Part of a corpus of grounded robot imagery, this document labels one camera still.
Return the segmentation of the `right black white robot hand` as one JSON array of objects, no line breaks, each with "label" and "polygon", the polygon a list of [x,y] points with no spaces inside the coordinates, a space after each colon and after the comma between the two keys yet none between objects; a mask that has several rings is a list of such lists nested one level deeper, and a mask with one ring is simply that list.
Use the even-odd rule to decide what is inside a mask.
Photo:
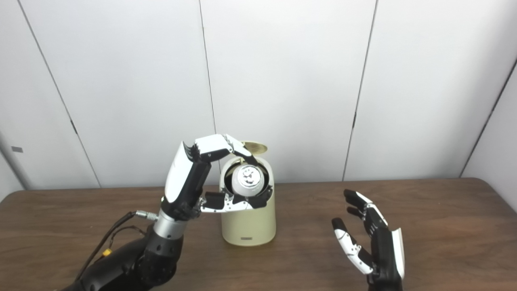
[{"label": "right black white robot hand", "polygon": [[358,217],[370,238],[368,252],[349,233],[343,219],[331,220],[336,239],[349,261],[366,276],[370,291],[402,291],[406,258],[401,228],[390,230],[377,205],[361,193],[345,189],[347,212]]}]

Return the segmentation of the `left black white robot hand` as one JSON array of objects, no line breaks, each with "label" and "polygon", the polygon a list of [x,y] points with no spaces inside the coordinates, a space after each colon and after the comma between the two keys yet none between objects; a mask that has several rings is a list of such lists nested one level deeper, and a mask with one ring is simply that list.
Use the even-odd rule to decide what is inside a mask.
[{"label": "left black white robot hand", "polygon": [[[234,169],[230,186],[204,192],[213,162],[229,155],[242,159]],[[160,215],[176,221],[195,219],[202,212],[231,213],[261,209],[273,196],[272,175],[253,153],[228,134],[198,138],[188,146],[180,143],[166,179]]]}]

